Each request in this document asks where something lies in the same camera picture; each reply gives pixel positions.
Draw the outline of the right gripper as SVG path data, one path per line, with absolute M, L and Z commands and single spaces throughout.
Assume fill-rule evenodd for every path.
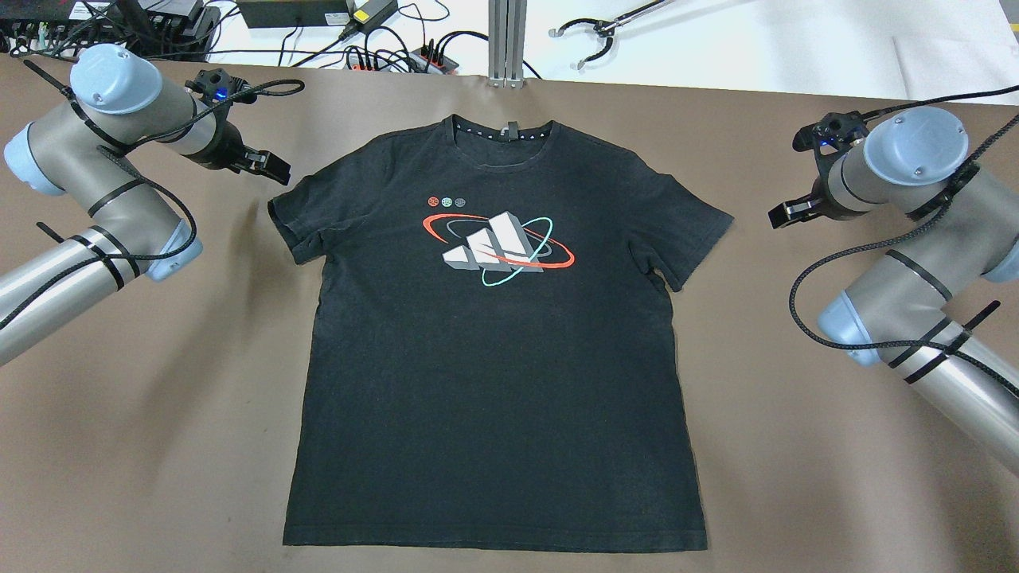
M 834 220 L 849 220 L 861 215 L 861 202 L 851 193 L 850 186 L 845 183 L 845 159 L 838 159 L 826 173 L 820 173 L 813 185 L 812 191 L 818 195 L 814 198 L 798 198 L 783 201 L 768 211 L 769 224 L 773 229 L 787 228 L 792 224 L 818 218 L 818 212 L 813 209 L 818 205 L 822 216 Z

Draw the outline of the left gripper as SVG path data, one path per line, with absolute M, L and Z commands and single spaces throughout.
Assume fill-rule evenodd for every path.
M 291 179 L 290 163 L 270 151 L 245 146 L 240 131 L 229 121 L 218 124 L 209 144 L 194 154 L 194 163 L 207 170 L 248 171 L 280 185 L 288 185 Z

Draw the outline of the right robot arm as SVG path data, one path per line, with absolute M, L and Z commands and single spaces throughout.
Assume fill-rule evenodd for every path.
M 813 153 L 808 195 L 769 211 L 774 228 L 848 220 L 892 205 L 914 231 L 876 243 L 881 257 L 818 317 L 816 341 L 858 364 L 884 363 L 940 413 L 1017 472 L 1017 370 L 945 305 L 976 279 L 1017 278 L 1017 193 L 980 167 L 963 121 L 933 106 L 829 113 L 795 134 Z

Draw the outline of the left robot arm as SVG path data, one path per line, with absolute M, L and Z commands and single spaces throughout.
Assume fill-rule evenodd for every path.
M 3 363 L 131 280 L 163 282 L 200 256 L 193 215 L 135 168 L 135 149 L 157 142 L 208 170 L 287 184 L 288 163 L 245 145 L 228 113 L 233 103 L 303 89 L 301 80 L 249 84 L 224 69 L 178 84 L 112 44 L 84 50 L 66 84 L 41 76 L 63 102 L 6 144 L 5 163 L 33 191 L 72 198 L 92 223 L 2 277 Z

